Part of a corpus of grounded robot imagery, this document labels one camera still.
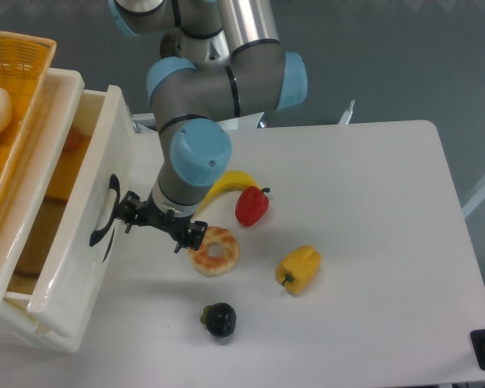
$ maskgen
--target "orange basket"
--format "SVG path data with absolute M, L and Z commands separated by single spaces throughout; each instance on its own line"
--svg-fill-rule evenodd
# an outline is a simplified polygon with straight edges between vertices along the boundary
M 11 122 L 0 133 L 0 204 L 28 137 L 55 51 L 53 40 L 0 32 L 0 87 L 9 93 L 13 107 Z

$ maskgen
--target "white cabinet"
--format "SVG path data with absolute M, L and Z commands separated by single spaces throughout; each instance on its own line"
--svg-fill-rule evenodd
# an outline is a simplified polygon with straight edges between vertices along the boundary
M 90 236 L 111 214 L 110 176 L 129 186 L 137 138 L 116 86 L 51 69 L 43 101 L 0 208 L 0 340 L 72 352 L 122 228 Z

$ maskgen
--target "white table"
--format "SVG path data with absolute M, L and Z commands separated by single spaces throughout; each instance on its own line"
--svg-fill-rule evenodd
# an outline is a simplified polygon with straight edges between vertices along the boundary
M 131 189 L 162 161 L 143 133 Z M 149 228 L 113 247 L 81 349 L 62 355 L 0 344 L 0 387 L 387 387 L 485 381 L 469 333 L 485 328 L 485 290 L 441 143 L 427 122 L 230 132 L 231 169 L 269 186 L 249 230 L 237 192 L 202 213 L 241 244 L 232 272 L 207 279 Z M 323 263 L 291 297 L 274 268 L 314 245 Z M 199 323 L 229 302 L 229 341 Z

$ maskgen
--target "pepper stem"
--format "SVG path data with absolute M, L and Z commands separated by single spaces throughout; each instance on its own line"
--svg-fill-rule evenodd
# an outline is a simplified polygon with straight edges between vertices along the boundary
M 290 273 L 285 274 L 285 279 L 282 281 L 282 285 L 285 285 L 287 282 L 289 282 L 289 283 L 294 282 L 294 277 Z

